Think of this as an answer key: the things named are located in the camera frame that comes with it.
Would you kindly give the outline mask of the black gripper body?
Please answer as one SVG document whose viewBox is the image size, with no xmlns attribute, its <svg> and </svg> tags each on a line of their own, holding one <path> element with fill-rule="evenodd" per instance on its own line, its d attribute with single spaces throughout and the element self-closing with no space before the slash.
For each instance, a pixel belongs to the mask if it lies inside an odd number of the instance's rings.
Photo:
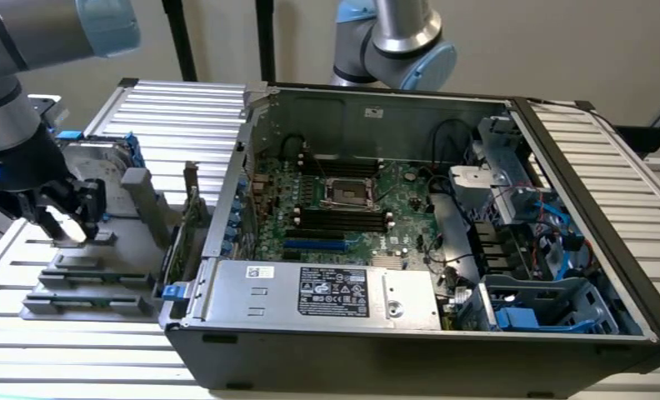
<svg viewBox="0 0 660 400">
<path fill-rule="evenodd" d="M 0 151 L 0 212 L 11 219 L 23 217 L 16 196 L 22 193 L 31 208 L 46 205 L 41 199 L 45 195 L 61 213 L 74 214 L 81 207 L 75 180 L 61 149 L 41 124 L 29 139 Z"/>
</svg>

